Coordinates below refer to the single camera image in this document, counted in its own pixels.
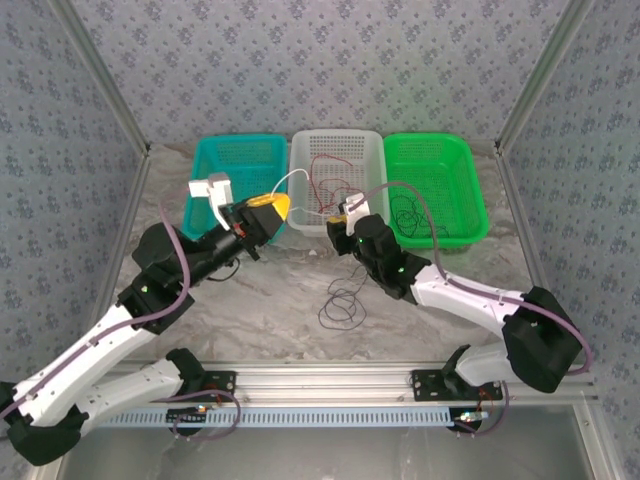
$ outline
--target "plastic basket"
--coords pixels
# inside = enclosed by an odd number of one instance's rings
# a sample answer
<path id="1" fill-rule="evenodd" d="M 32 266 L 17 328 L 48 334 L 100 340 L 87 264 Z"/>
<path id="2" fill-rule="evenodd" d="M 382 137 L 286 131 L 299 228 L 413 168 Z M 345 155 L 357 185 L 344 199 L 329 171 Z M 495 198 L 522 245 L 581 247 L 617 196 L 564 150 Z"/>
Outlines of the plastic basket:
<path id="1" fill-rule="evenodd" d="M 366 192 L 387 181 L 382 137 L 366 130 L 305 130 L 296 133 L 291 142 L 289 169 L 296 168 L 309 172 L 316 189 L 314 191 L 304 175 L 289 178 L 293 210 L 288 221 L 289 225 L 309 237 L 327 235 L 327 217 L 309 212 L 336 213 L 338 203 L 344 198 L 358 191 Z M 333 206 L 321 212 L 318 198 L 323 206 Z M 307 212 L 296 210 L 296 207 Z M 386 191 L 370 199 L 369 207 L 372 213 L 379 213 L 386 222 L 389 221 Z"/>
<path id="2" fill-rule="evenodd" d="M 384 139 L 389 181 L 413 185 L 431 210 L 438 243 L 455 248 L 483 239 L 489 219 L 469 145 L 443 133 L 400 133 Z M 400 245 L 431 248 L 429 224 L 415 195 L 389 189 L 390 226 Z"/>
<path id="3" fill-rule="evenodd" d="M 229 175 L 235 202 L 268 193 L 287 172 L 287 139 L 267 134 L 203 138 L 196 148 L 191 179 L 215 172 Z M 285 188 L 283 182 L 278 191 Z M 196 239 L 217 224 L 209 199 L 187 196 L 182 231 L 188 237 Z"/>

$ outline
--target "teal basket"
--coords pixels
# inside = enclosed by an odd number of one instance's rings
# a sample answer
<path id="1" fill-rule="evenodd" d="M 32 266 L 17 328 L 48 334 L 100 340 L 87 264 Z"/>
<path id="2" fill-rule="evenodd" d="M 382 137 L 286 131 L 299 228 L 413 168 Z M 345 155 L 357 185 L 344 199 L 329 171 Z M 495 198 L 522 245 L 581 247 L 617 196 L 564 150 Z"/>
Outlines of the teal basket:
<path id="1" fill-rule="evenodd" d="M 482 240 L 489 219 L 469 145 L 446 133 L 398 133 L 384 139 L 389 182 L 413 185 L 436 224 L 438 244 L 458 248 Z M 432 248 L 433 239 L 415 195 L 389 189 L 391 228 L 405 248 Z"/>
<path id="2" fill-rule="evenodd" d="M 234 202 L 271 192 L 287 173 L 287 139 L 267 134 L 203 138 L 196 148 L 191 180 L 222 172 L 229 175 Z M 285 191 L 285 184 L 278 192 Z M 208 198 L 187 196 L 182 223 L 185 235 L 195 240 L 217 224 Z"/>

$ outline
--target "purple cable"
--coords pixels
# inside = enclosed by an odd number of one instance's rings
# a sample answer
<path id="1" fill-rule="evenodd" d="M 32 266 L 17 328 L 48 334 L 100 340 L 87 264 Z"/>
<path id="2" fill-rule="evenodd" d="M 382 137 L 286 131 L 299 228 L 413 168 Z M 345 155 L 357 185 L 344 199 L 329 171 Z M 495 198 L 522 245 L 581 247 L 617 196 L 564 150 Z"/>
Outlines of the purple cable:
<path id="1" fill-rule="evenodd" d="M 507 410 L 509 409 L 509 388 L 507 387 L 507 382 L 502 382 L 502 392 L 504 395 L 504 406 L 502 407 L 500 416 L 498 417 L 498 420 L 496 420 L 496 423 L 491 425 L 486 430 L 483 430 L 482 432 L 476 432 L 473 428 L 471 428 L 469 425 L 465 425 L 463 422 L 453 422 L 453 423 L 460 428 L 464 428 L 465 430 L 468 431 L 468 433 L 476 437 L 482 437 L 484 435 L 490 434 L 491 432 L 496 430 L 500 425 L 502 425 L 505 417 L 507 416 Z"/>
<path id="2" fill-rule="evenodd" d="M 192 415 L 192 414 L 189 414 L 189 413 L 183 413 L 181 415 L 178 415 L 178 417 L 173 422 L 173 426 L 171 427 L 171 430 L 173 431 L 173 434 L 176 437 L 182 437 L 182 438 L 186 439 L 187 441 L 192 441 L 193 440 L 194 442 L 208 442 L 208 441 L 211 441 L 211 440 L 220 440 L 221 438 L 224 438 L 227 435 L 232 434 L 236 430 L 236 428 L 238 428 L 238 424 L 240 423 L 240 419 L 242 418 L 242 407 L 240 407 L 240 402 L 238 401 L 238 399 L 236 397 L 234 397 L 229 392 L 225 392 L 224 390 L 211 389 L 211 390 L 203 390 L 201 392 L 186 393 L 184 395 L 178 395 L 177 397 L 162 398 L 160 400 L 156 400 L 154 403 L 181 402 L 183 400 L 189 400 L 191 398 L 201 397 L 203 395 L 211 395 L 211 396 L 221 395 L 221 396 L 226 397 L 229 400 L 231 400 L 236 406 L 236 416 L 233 419 L 233 423 L 231 424 L 231 426 L 229 428 L 224 429 L 220 433 L 214 433 L 213 435 L 207 435 L 207 436 L 204 436 L 204 437 L 188 437 L 186 435 L 181 435 L 178 432 L 178 424 L 180 423 L 180 421 L 182 419 L 184 419 L 185 417 L 188 417 L 188 416 Z"/>
<path id="3" fill-rule="evenodd" d="M 95 337 L 89 340 L 89 344 L 91 344 L 92 346 L 97 345 L 100 340 L 102 340 L 104 337 L 108 335 L 111 335 L 116 330 L 133 326 L 133 325 L 140 325 L 141 323 L 151 322 L 153 320 L 158 320 L 159 318 L 169 315 L 174 310 L 176 310 L 182 302 L 184 302 L 184 300 L 187 298 L 187 295 L 189 294 L 189 287 L 191 286 L 191 278 L 190 278 L 189 264 L 187 262 L 187 257 L 185 256 L 184 250 L 182 249 L 182 245 L 180 245 L 180 240 L 178 240 L 178 236 L 176 235 L 175 230 L 173 229 L 173 227 L 171 226 L 171 223 L 169 222 L 169 219 L 167 218 L 167 214 L 164 211 L 164 208 L 162 207 L 162 203 L 158 203 L 158 209 L 160 210 L 160 218 L 162 220 L 162 223 L 164 224 L 164 227 L 167 229 L 167 234 L 171 239 L 173 248 L 175 249 L 176 254 L 178 255 L 178 260 L 180 261 L 180 268 L 182 269 L 182 278 L 183 278 L 182 291 L 180 292 L 180 295 L 178 295 L 178 298 L 176 298 L 175 302 L 173 302 L 167 308 L 160 310 L 159 312 L 151 313 L 149 315 L 143 315 L 142 317 L 132 318 L 131 320 L 125 320 L 124 322 L 117 323 L 105 329 L 104 331 L 100 332 L 98 335 L 96 335 Z M 13 402 L 11 405 L 9 405 L 7 408 L 2 410 L 2 412 L 0 412 L 0 420 L 4 419 L 11 412 L 19 408 L 24 402 L 27 401 L 27 397 L 33 396 L 35 398 L 37 396 L 37 393 L 49 381 L 51 381 L 51 379 L 53 379 L 65 368 L 67 368 L 74 360 L 76 360 L 80 355 L 82 355 L 88 349 L 89 349 L 89 346 L 87 346 L 87 344 L 82 345 L 80 348 L 78 348 L 78 350 L 76 350 L 71 355 L 69 355 L 66 359 L 60 362 L 60 365 L 56 366 L 48 374 L 42 377 L 40 381 L 36 383 L 23 397 L 19 398 L 18 400 Z"/>
<path id="4" fill-rule="evenodd" d="M 404 188 L 409 189 L 416 196 L 416 198 L 418 199 L 418 201 L 422 205 L 422 208 L 423 208 L 424 213 L 425 213 L 425 215 L 427 217 L 427 220 L 429 221 L 429 229 L 431 230 L 431 237 L 433 238 L 433 252 L 434 252 L 434 260 L 435 260 L 436 268 L 438 269 L 438 272 L 440 273 L 440 275 L 442 276 L 442 278 L 446 282 L 449 282 L 454 287 L 459 288 L 460 290 L 463 290 L 463 291 L 465 291 L 467 293 L 471 293 L 473 295 L 478 295 L 480 297 L 488 298 L 490 300 L 497 300 L 497 301 L 502 302 L 502 303 L 509 303 L 511 305 L 517 305 L 519 307 L 526 308 L 527 310 L 530 310 L 532 312 L 539 313 L 540 315 L 543 315 L 543 316 L 547 317 L 550 320 L 553 320 L 558 325 L 560 325 L 562 328 L 567 330 L 571 335 L 573 335 L 576 338 L 576 340 L 578 340 L 578 342 L 582 346 L 582 349 L 584 350 L 584 353 L 586 355 L 586 358 L 585 358 L 585 361 L 584 361 L 584 365 L 582 365 L 582 367 L 577 368 L 575 370 L 569 370 L 567 372 L 567 375 L 579 375 L 579 374 L 584 373 L 587 370 L 589 370 L 589 368 L 591 368 L 591 365 L 593 364 L 593 352 L 591 351 L 591 347 L 589 347 L 589 344 L 587 343 L 587 340 L 578 331 L 578 329 L 575 328 L 573 325 L 571 325 L 569 322 L 567 322 L 564 318 L 560 317 L 559 315 L 556 315 L 553 312 L 550 312 L 549 310 L 546 310 L 546 309 L 541 308 L 541 307 L 539 307 L 537 305 L 534 305 L 532 303 L 525 302 L 525 301 L 519 300 L 517 298 L 502 297 L 502 296 L 497 295 L 495 293 L 485 292 L 484 290 L 479 290 L 477 288 L 473 288 L 473 287 L 470 287 L 470 286 L 465 285 L 463 283 L 460 283 L 460 282 L 458 282 L 458 281 L 456 281 L 456 280 L 454 280 L 454 279 L 452 279 L 450 277 L 450 275 L 443 268 L 442 262 L 440 260 L 440 250 L 439 250 L 439 247 L 438 247 L 438 236 L 436 235 L 436 226 L 435 226 L 435 222 L 433 221 L 433 217 L 431 216 L 431 211 L 429 210 L 429 207 L 427 206 L 427 202 L 424 200 L 422 195 L 420 195 L 420 192 L 418 192 L 418 190 L 416 190 L 412 185 L 409 185 L 408 183 L 405 183 L 405 182 L 387 182 L 387 183 L 383 183 L 382 185 L 379 185 L 379 186 L 377 186 L 375 188 L 372 188 L 367 193 L 365 193 L 364 197 L 362 199 L 360 199 L 358 202 L 356 202 L 356 204 L 351 207 L 351 211 L 353 211 L 356 208 L 358 208 L 360 205 L 362 205 L 364 202 L 366 202 L 367 199 L 373 197 L 374 195 L 376 195 L 381 190 L 383 190 L 385 188 L 389 188 L 389 187 L 404 187 Z"/>

